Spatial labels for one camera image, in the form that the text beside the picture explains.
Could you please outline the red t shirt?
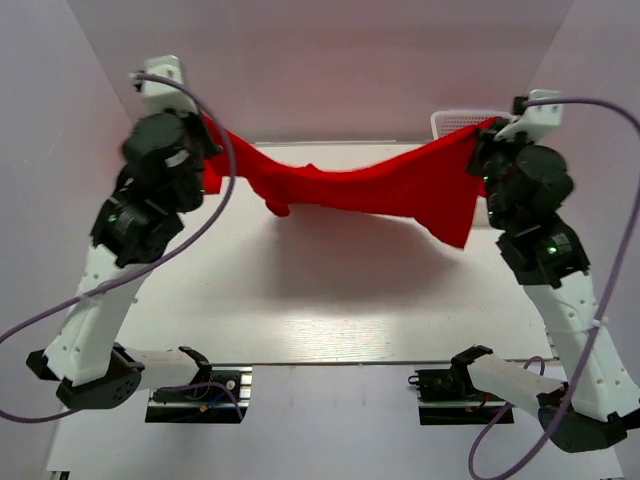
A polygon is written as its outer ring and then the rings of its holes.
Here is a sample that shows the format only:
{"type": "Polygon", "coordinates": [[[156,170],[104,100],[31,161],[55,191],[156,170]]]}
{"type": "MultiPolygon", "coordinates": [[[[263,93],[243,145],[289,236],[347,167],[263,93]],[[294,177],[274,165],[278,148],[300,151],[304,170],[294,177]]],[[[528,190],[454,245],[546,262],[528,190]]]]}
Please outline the red t shirt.
{"type": "Polygon", "coordinates": [[[481,178],[468,164],[481,130],[468,126],[412,151],[352,171],[323,171],[278,163],[231,134],[237,174],[268,210],[286,217],[297,204],[415,219],[439,241],[462,249],[472,227],[481,178]]]}

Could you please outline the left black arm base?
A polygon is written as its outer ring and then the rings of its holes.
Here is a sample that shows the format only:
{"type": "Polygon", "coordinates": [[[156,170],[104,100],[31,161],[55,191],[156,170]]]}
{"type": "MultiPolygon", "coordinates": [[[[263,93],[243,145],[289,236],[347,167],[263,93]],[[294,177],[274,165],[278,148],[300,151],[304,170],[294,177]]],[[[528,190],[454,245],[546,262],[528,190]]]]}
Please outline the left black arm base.
{"type": "Polygon", "coordinates": [[[213,368],[199,378],[196,388],[154,390],[146,407],[149,424],[240,424],[247,413],[252,388],[252,368],[213,368]]]}

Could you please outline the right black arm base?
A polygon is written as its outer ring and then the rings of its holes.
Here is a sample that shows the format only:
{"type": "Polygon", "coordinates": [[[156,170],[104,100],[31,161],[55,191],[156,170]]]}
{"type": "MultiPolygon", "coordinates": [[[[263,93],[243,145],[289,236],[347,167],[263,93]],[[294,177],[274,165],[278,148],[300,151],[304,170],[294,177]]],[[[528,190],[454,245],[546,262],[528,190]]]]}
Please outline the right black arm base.
{"type": "Polygon", "coordinates": [[[487,425],[506,405],[499,397],[467,389],[449,369],[420,369],[408,377],[416,390],[421,426],[487,425]]]}

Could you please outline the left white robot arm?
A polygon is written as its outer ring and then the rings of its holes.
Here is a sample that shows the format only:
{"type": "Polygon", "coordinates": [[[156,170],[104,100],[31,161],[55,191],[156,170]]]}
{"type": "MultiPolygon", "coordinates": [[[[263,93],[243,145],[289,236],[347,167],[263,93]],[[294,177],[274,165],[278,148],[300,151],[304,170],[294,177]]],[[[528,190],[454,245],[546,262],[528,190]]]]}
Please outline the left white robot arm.
{"type": "Polygon", "coordinates": [[[85,272],[56,338],[27,358],[71,411],[112,409],[140,390],[151,353],[116,336],[150,266],[204,197],[205,160],[220,153],[200,113],[166,109],[140,119],[121,145],[124,166],[90,232],[85,272]]]}

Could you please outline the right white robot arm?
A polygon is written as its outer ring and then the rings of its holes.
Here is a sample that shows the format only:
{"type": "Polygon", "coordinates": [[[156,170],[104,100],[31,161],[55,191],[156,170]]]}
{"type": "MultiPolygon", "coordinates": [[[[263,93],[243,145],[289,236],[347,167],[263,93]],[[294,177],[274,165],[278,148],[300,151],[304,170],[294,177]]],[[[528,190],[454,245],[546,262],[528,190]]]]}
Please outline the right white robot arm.
{"type": "Polygon", "coordinates": [[[538,418],[566,453],[604,450],[639,418],[639,388],[600,320],[590,262],[558,214],[574,184],[564,158],[526,134],[500,138],[504,119],[480,131],[468,170],[483,180],[489,224],[502,259],[534,304],[568,377],[543,380],[484,346],[451,360],[453,390],[494,394],[538,418]]]}

